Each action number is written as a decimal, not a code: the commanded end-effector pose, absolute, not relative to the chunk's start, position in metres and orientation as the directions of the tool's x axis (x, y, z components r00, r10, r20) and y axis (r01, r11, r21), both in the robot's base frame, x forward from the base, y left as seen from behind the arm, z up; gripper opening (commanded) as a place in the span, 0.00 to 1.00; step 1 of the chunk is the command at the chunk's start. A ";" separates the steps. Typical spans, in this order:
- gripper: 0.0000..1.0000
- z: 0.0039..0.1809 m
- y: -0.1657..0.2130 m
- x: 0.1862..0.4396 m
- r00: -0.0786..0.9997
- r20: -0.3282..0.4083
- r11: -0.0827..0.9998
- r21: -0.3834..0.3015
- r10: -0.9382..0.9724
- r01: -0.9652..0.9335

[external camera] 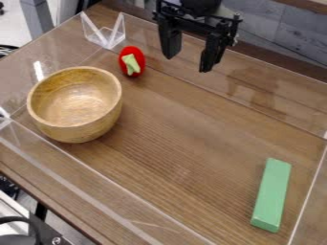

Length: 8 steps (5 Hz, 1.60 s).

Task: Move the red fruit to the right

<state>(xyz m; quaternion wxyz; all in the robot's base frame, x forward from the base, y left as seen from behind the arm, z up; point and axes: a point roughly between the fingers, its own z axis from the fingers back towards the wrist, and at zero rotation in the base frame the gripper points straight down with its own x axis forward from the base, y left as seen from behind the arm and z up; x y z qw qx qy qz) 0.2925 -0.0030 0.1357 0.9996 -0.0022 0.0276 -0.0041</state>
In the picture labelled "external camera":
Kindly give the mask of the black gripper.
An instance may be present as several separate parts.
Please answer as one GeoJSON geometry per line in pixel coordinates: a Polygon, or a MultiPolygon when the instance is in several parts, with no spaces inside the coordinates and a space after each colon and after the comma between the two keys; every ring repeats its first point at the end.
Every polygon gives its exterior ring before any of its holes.
{"type": "Polygon", "coordinates": [[[199,72],[207,73],[220,62],[226,46],[236,44],[242,14],[223,0],[156,0],[153,20],[159,25],[163,55],[172,59],[181,50],[181,32],[207,36],[199,72]]]}

